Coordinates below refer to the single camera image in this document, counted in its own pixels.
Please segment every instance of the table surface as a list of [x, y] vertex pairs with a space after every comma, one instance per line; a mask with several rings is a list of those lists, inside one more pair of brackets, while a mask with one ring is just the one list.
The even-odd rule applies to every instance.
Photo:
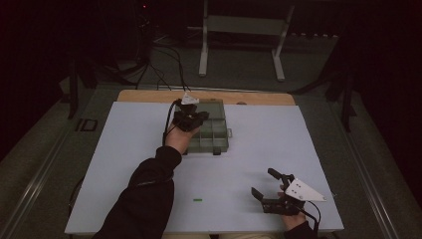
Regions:
[[[90, 234], [100, 229], [139, 159], [153, 156], [150, 149], [160, 145], [161, 133], [156, 132], [162, 130], [169, 108], [163, 103], [182, 95], [183, 92], [131, 90], [120, 93], [111, 108], [67, 233]], [[220, 156], [184, 156], [175, 170], [175, 200], [167, 233], [283, 231], [280, 218], [264, 214], [250, 193], [253, 186], [269, 198], [277, 197], [280, 181], [267, 174], [269, 167], [294, 174], [326, 197], [327, 202], [316, 204], [322, 215], [321, 231], [342, 229], [302, 113], [292, 96], [227, 92], [189, 95], [222, 99], [227, 125], [234, 136], [229, 140], [229, 150]], [[248, 105], [234, 105], [239, 102]], [[305, 209], [317, 215], [308, 203]]]

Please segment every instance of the floor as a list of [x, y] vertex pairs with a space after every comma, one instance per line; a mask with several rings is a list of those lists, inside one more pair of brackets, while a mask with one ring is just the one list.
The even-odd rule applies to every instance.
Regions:
[[[192, 32], [192, 39], [184, 45], [173, 45], [168, 38], [157, 41], [161, 47], [151, 54], [151, 65], [157, 70], [149, 67], [137, 87], [156, 89], [159, 83], [161, 90], [166, 85], [180, 89], [177, 55], [166, 48], [171, 46], [180, 54], [183, 80], [192, 90], [285, 93], [314, 81], [335, 44], [335, 39], [290, 36], [281, 56], [286, 80], [280, 83], [270, 53], [272, 39], [238, 37], [228, 44], [222, 41], [227, 36], [214, 36], [208, 73], [200, 78], [200, 42], [195, 36]], [[137, 82], [139, 76], [127, 78]], [[133, 89], [101, 74], [98, 78], [95, 90], [80, 87], [80, 107], [74, 119], [67, 119], [69, 105], [56, 103], [1, 162], [0, 238], [69, 238], [64, 229], [68, 204], [76, 196], [72, 197], [73, 191], [90, 164], [112, 102], [120, 90]], [[327, 102], [323, 96], [326, 88], [323, 85], [294, 96], [345, 228], [326, 236], [420, 238], [422, 212], [358, 93], [353, 95], [356, 116], [350, 119], [348, 133], [339, 123], [339, 102]], [[78, 119], [98, 120], [99, 127], [76, 131]]]

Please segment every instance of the dark background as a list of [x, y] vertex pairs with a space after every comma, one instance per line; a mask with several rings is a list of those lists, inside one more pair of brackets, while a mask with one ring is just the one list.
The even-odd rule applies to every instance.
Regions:
[[[230, 1], [215, 2], [210, 10], [219, 13], [263, 14], [262, 1], [244, 1], [237, 12]], [[342, 62], [352, 66], [354, 89], [421, 203], [422, 7], [409, 0], [373, 3], [302, 1], [290, 33], [306, 33], [309, 38], [314, 34], [340, 36], [335, 48], [339, 54], [331, 55], [326, 69], [336, 71]], [[148, 4], [152, 24], [175, 38], [186, 37], [186, 25], [202, 24], [201, 1]], [[276, 16], [279, 9], [274, 6], [274, 12], [263, 17]], [[70, 39], [94, 58], [103, 59], [102, 64], [112, 64], [115, 58], [112, 42], [101, 40], [107, 28], [97, 1], [8, 0], [2, 1], [0, 9], [1, 159], [62, 97], [58, 82], [69, 73]]]

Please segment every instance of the black sleeve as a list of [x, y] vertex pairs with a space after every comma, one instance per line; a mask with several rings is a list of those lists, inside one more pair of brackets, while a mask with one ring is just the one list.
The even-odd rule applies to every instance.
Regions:
[[176, 149], [163, 146], [155, 158], [142, 162], [93, 238], [160, 239], [173, 206], [173, 170], [180, 161]]
[[286, 239], [317, 239], [308, 221], [284, 233]]

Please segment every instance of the hand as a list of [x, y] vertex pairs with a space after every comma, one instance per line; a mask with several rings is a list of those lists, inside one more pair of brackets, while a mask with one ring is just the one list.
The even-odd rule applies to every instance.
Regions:
[[[280, 197], [285, 196], [284, 192], [279, 192], [278, 194]], [[307, 218], [305, 217], [304, 213], [300, 212], [298, 215], [293, 216], [282, 215], [282, 221], [286, 226], [286, 231], [290, 231], [295, 227], [301, 225], [302, 223], [306, 222]]]
[[165, 138], [165, 145], [174, 147], [180, 154], [183, 154], [186, 151], [192, 136], [199, 131], [199, 127], [186, 132], [172, 123], [167, 131], [168, 135]]

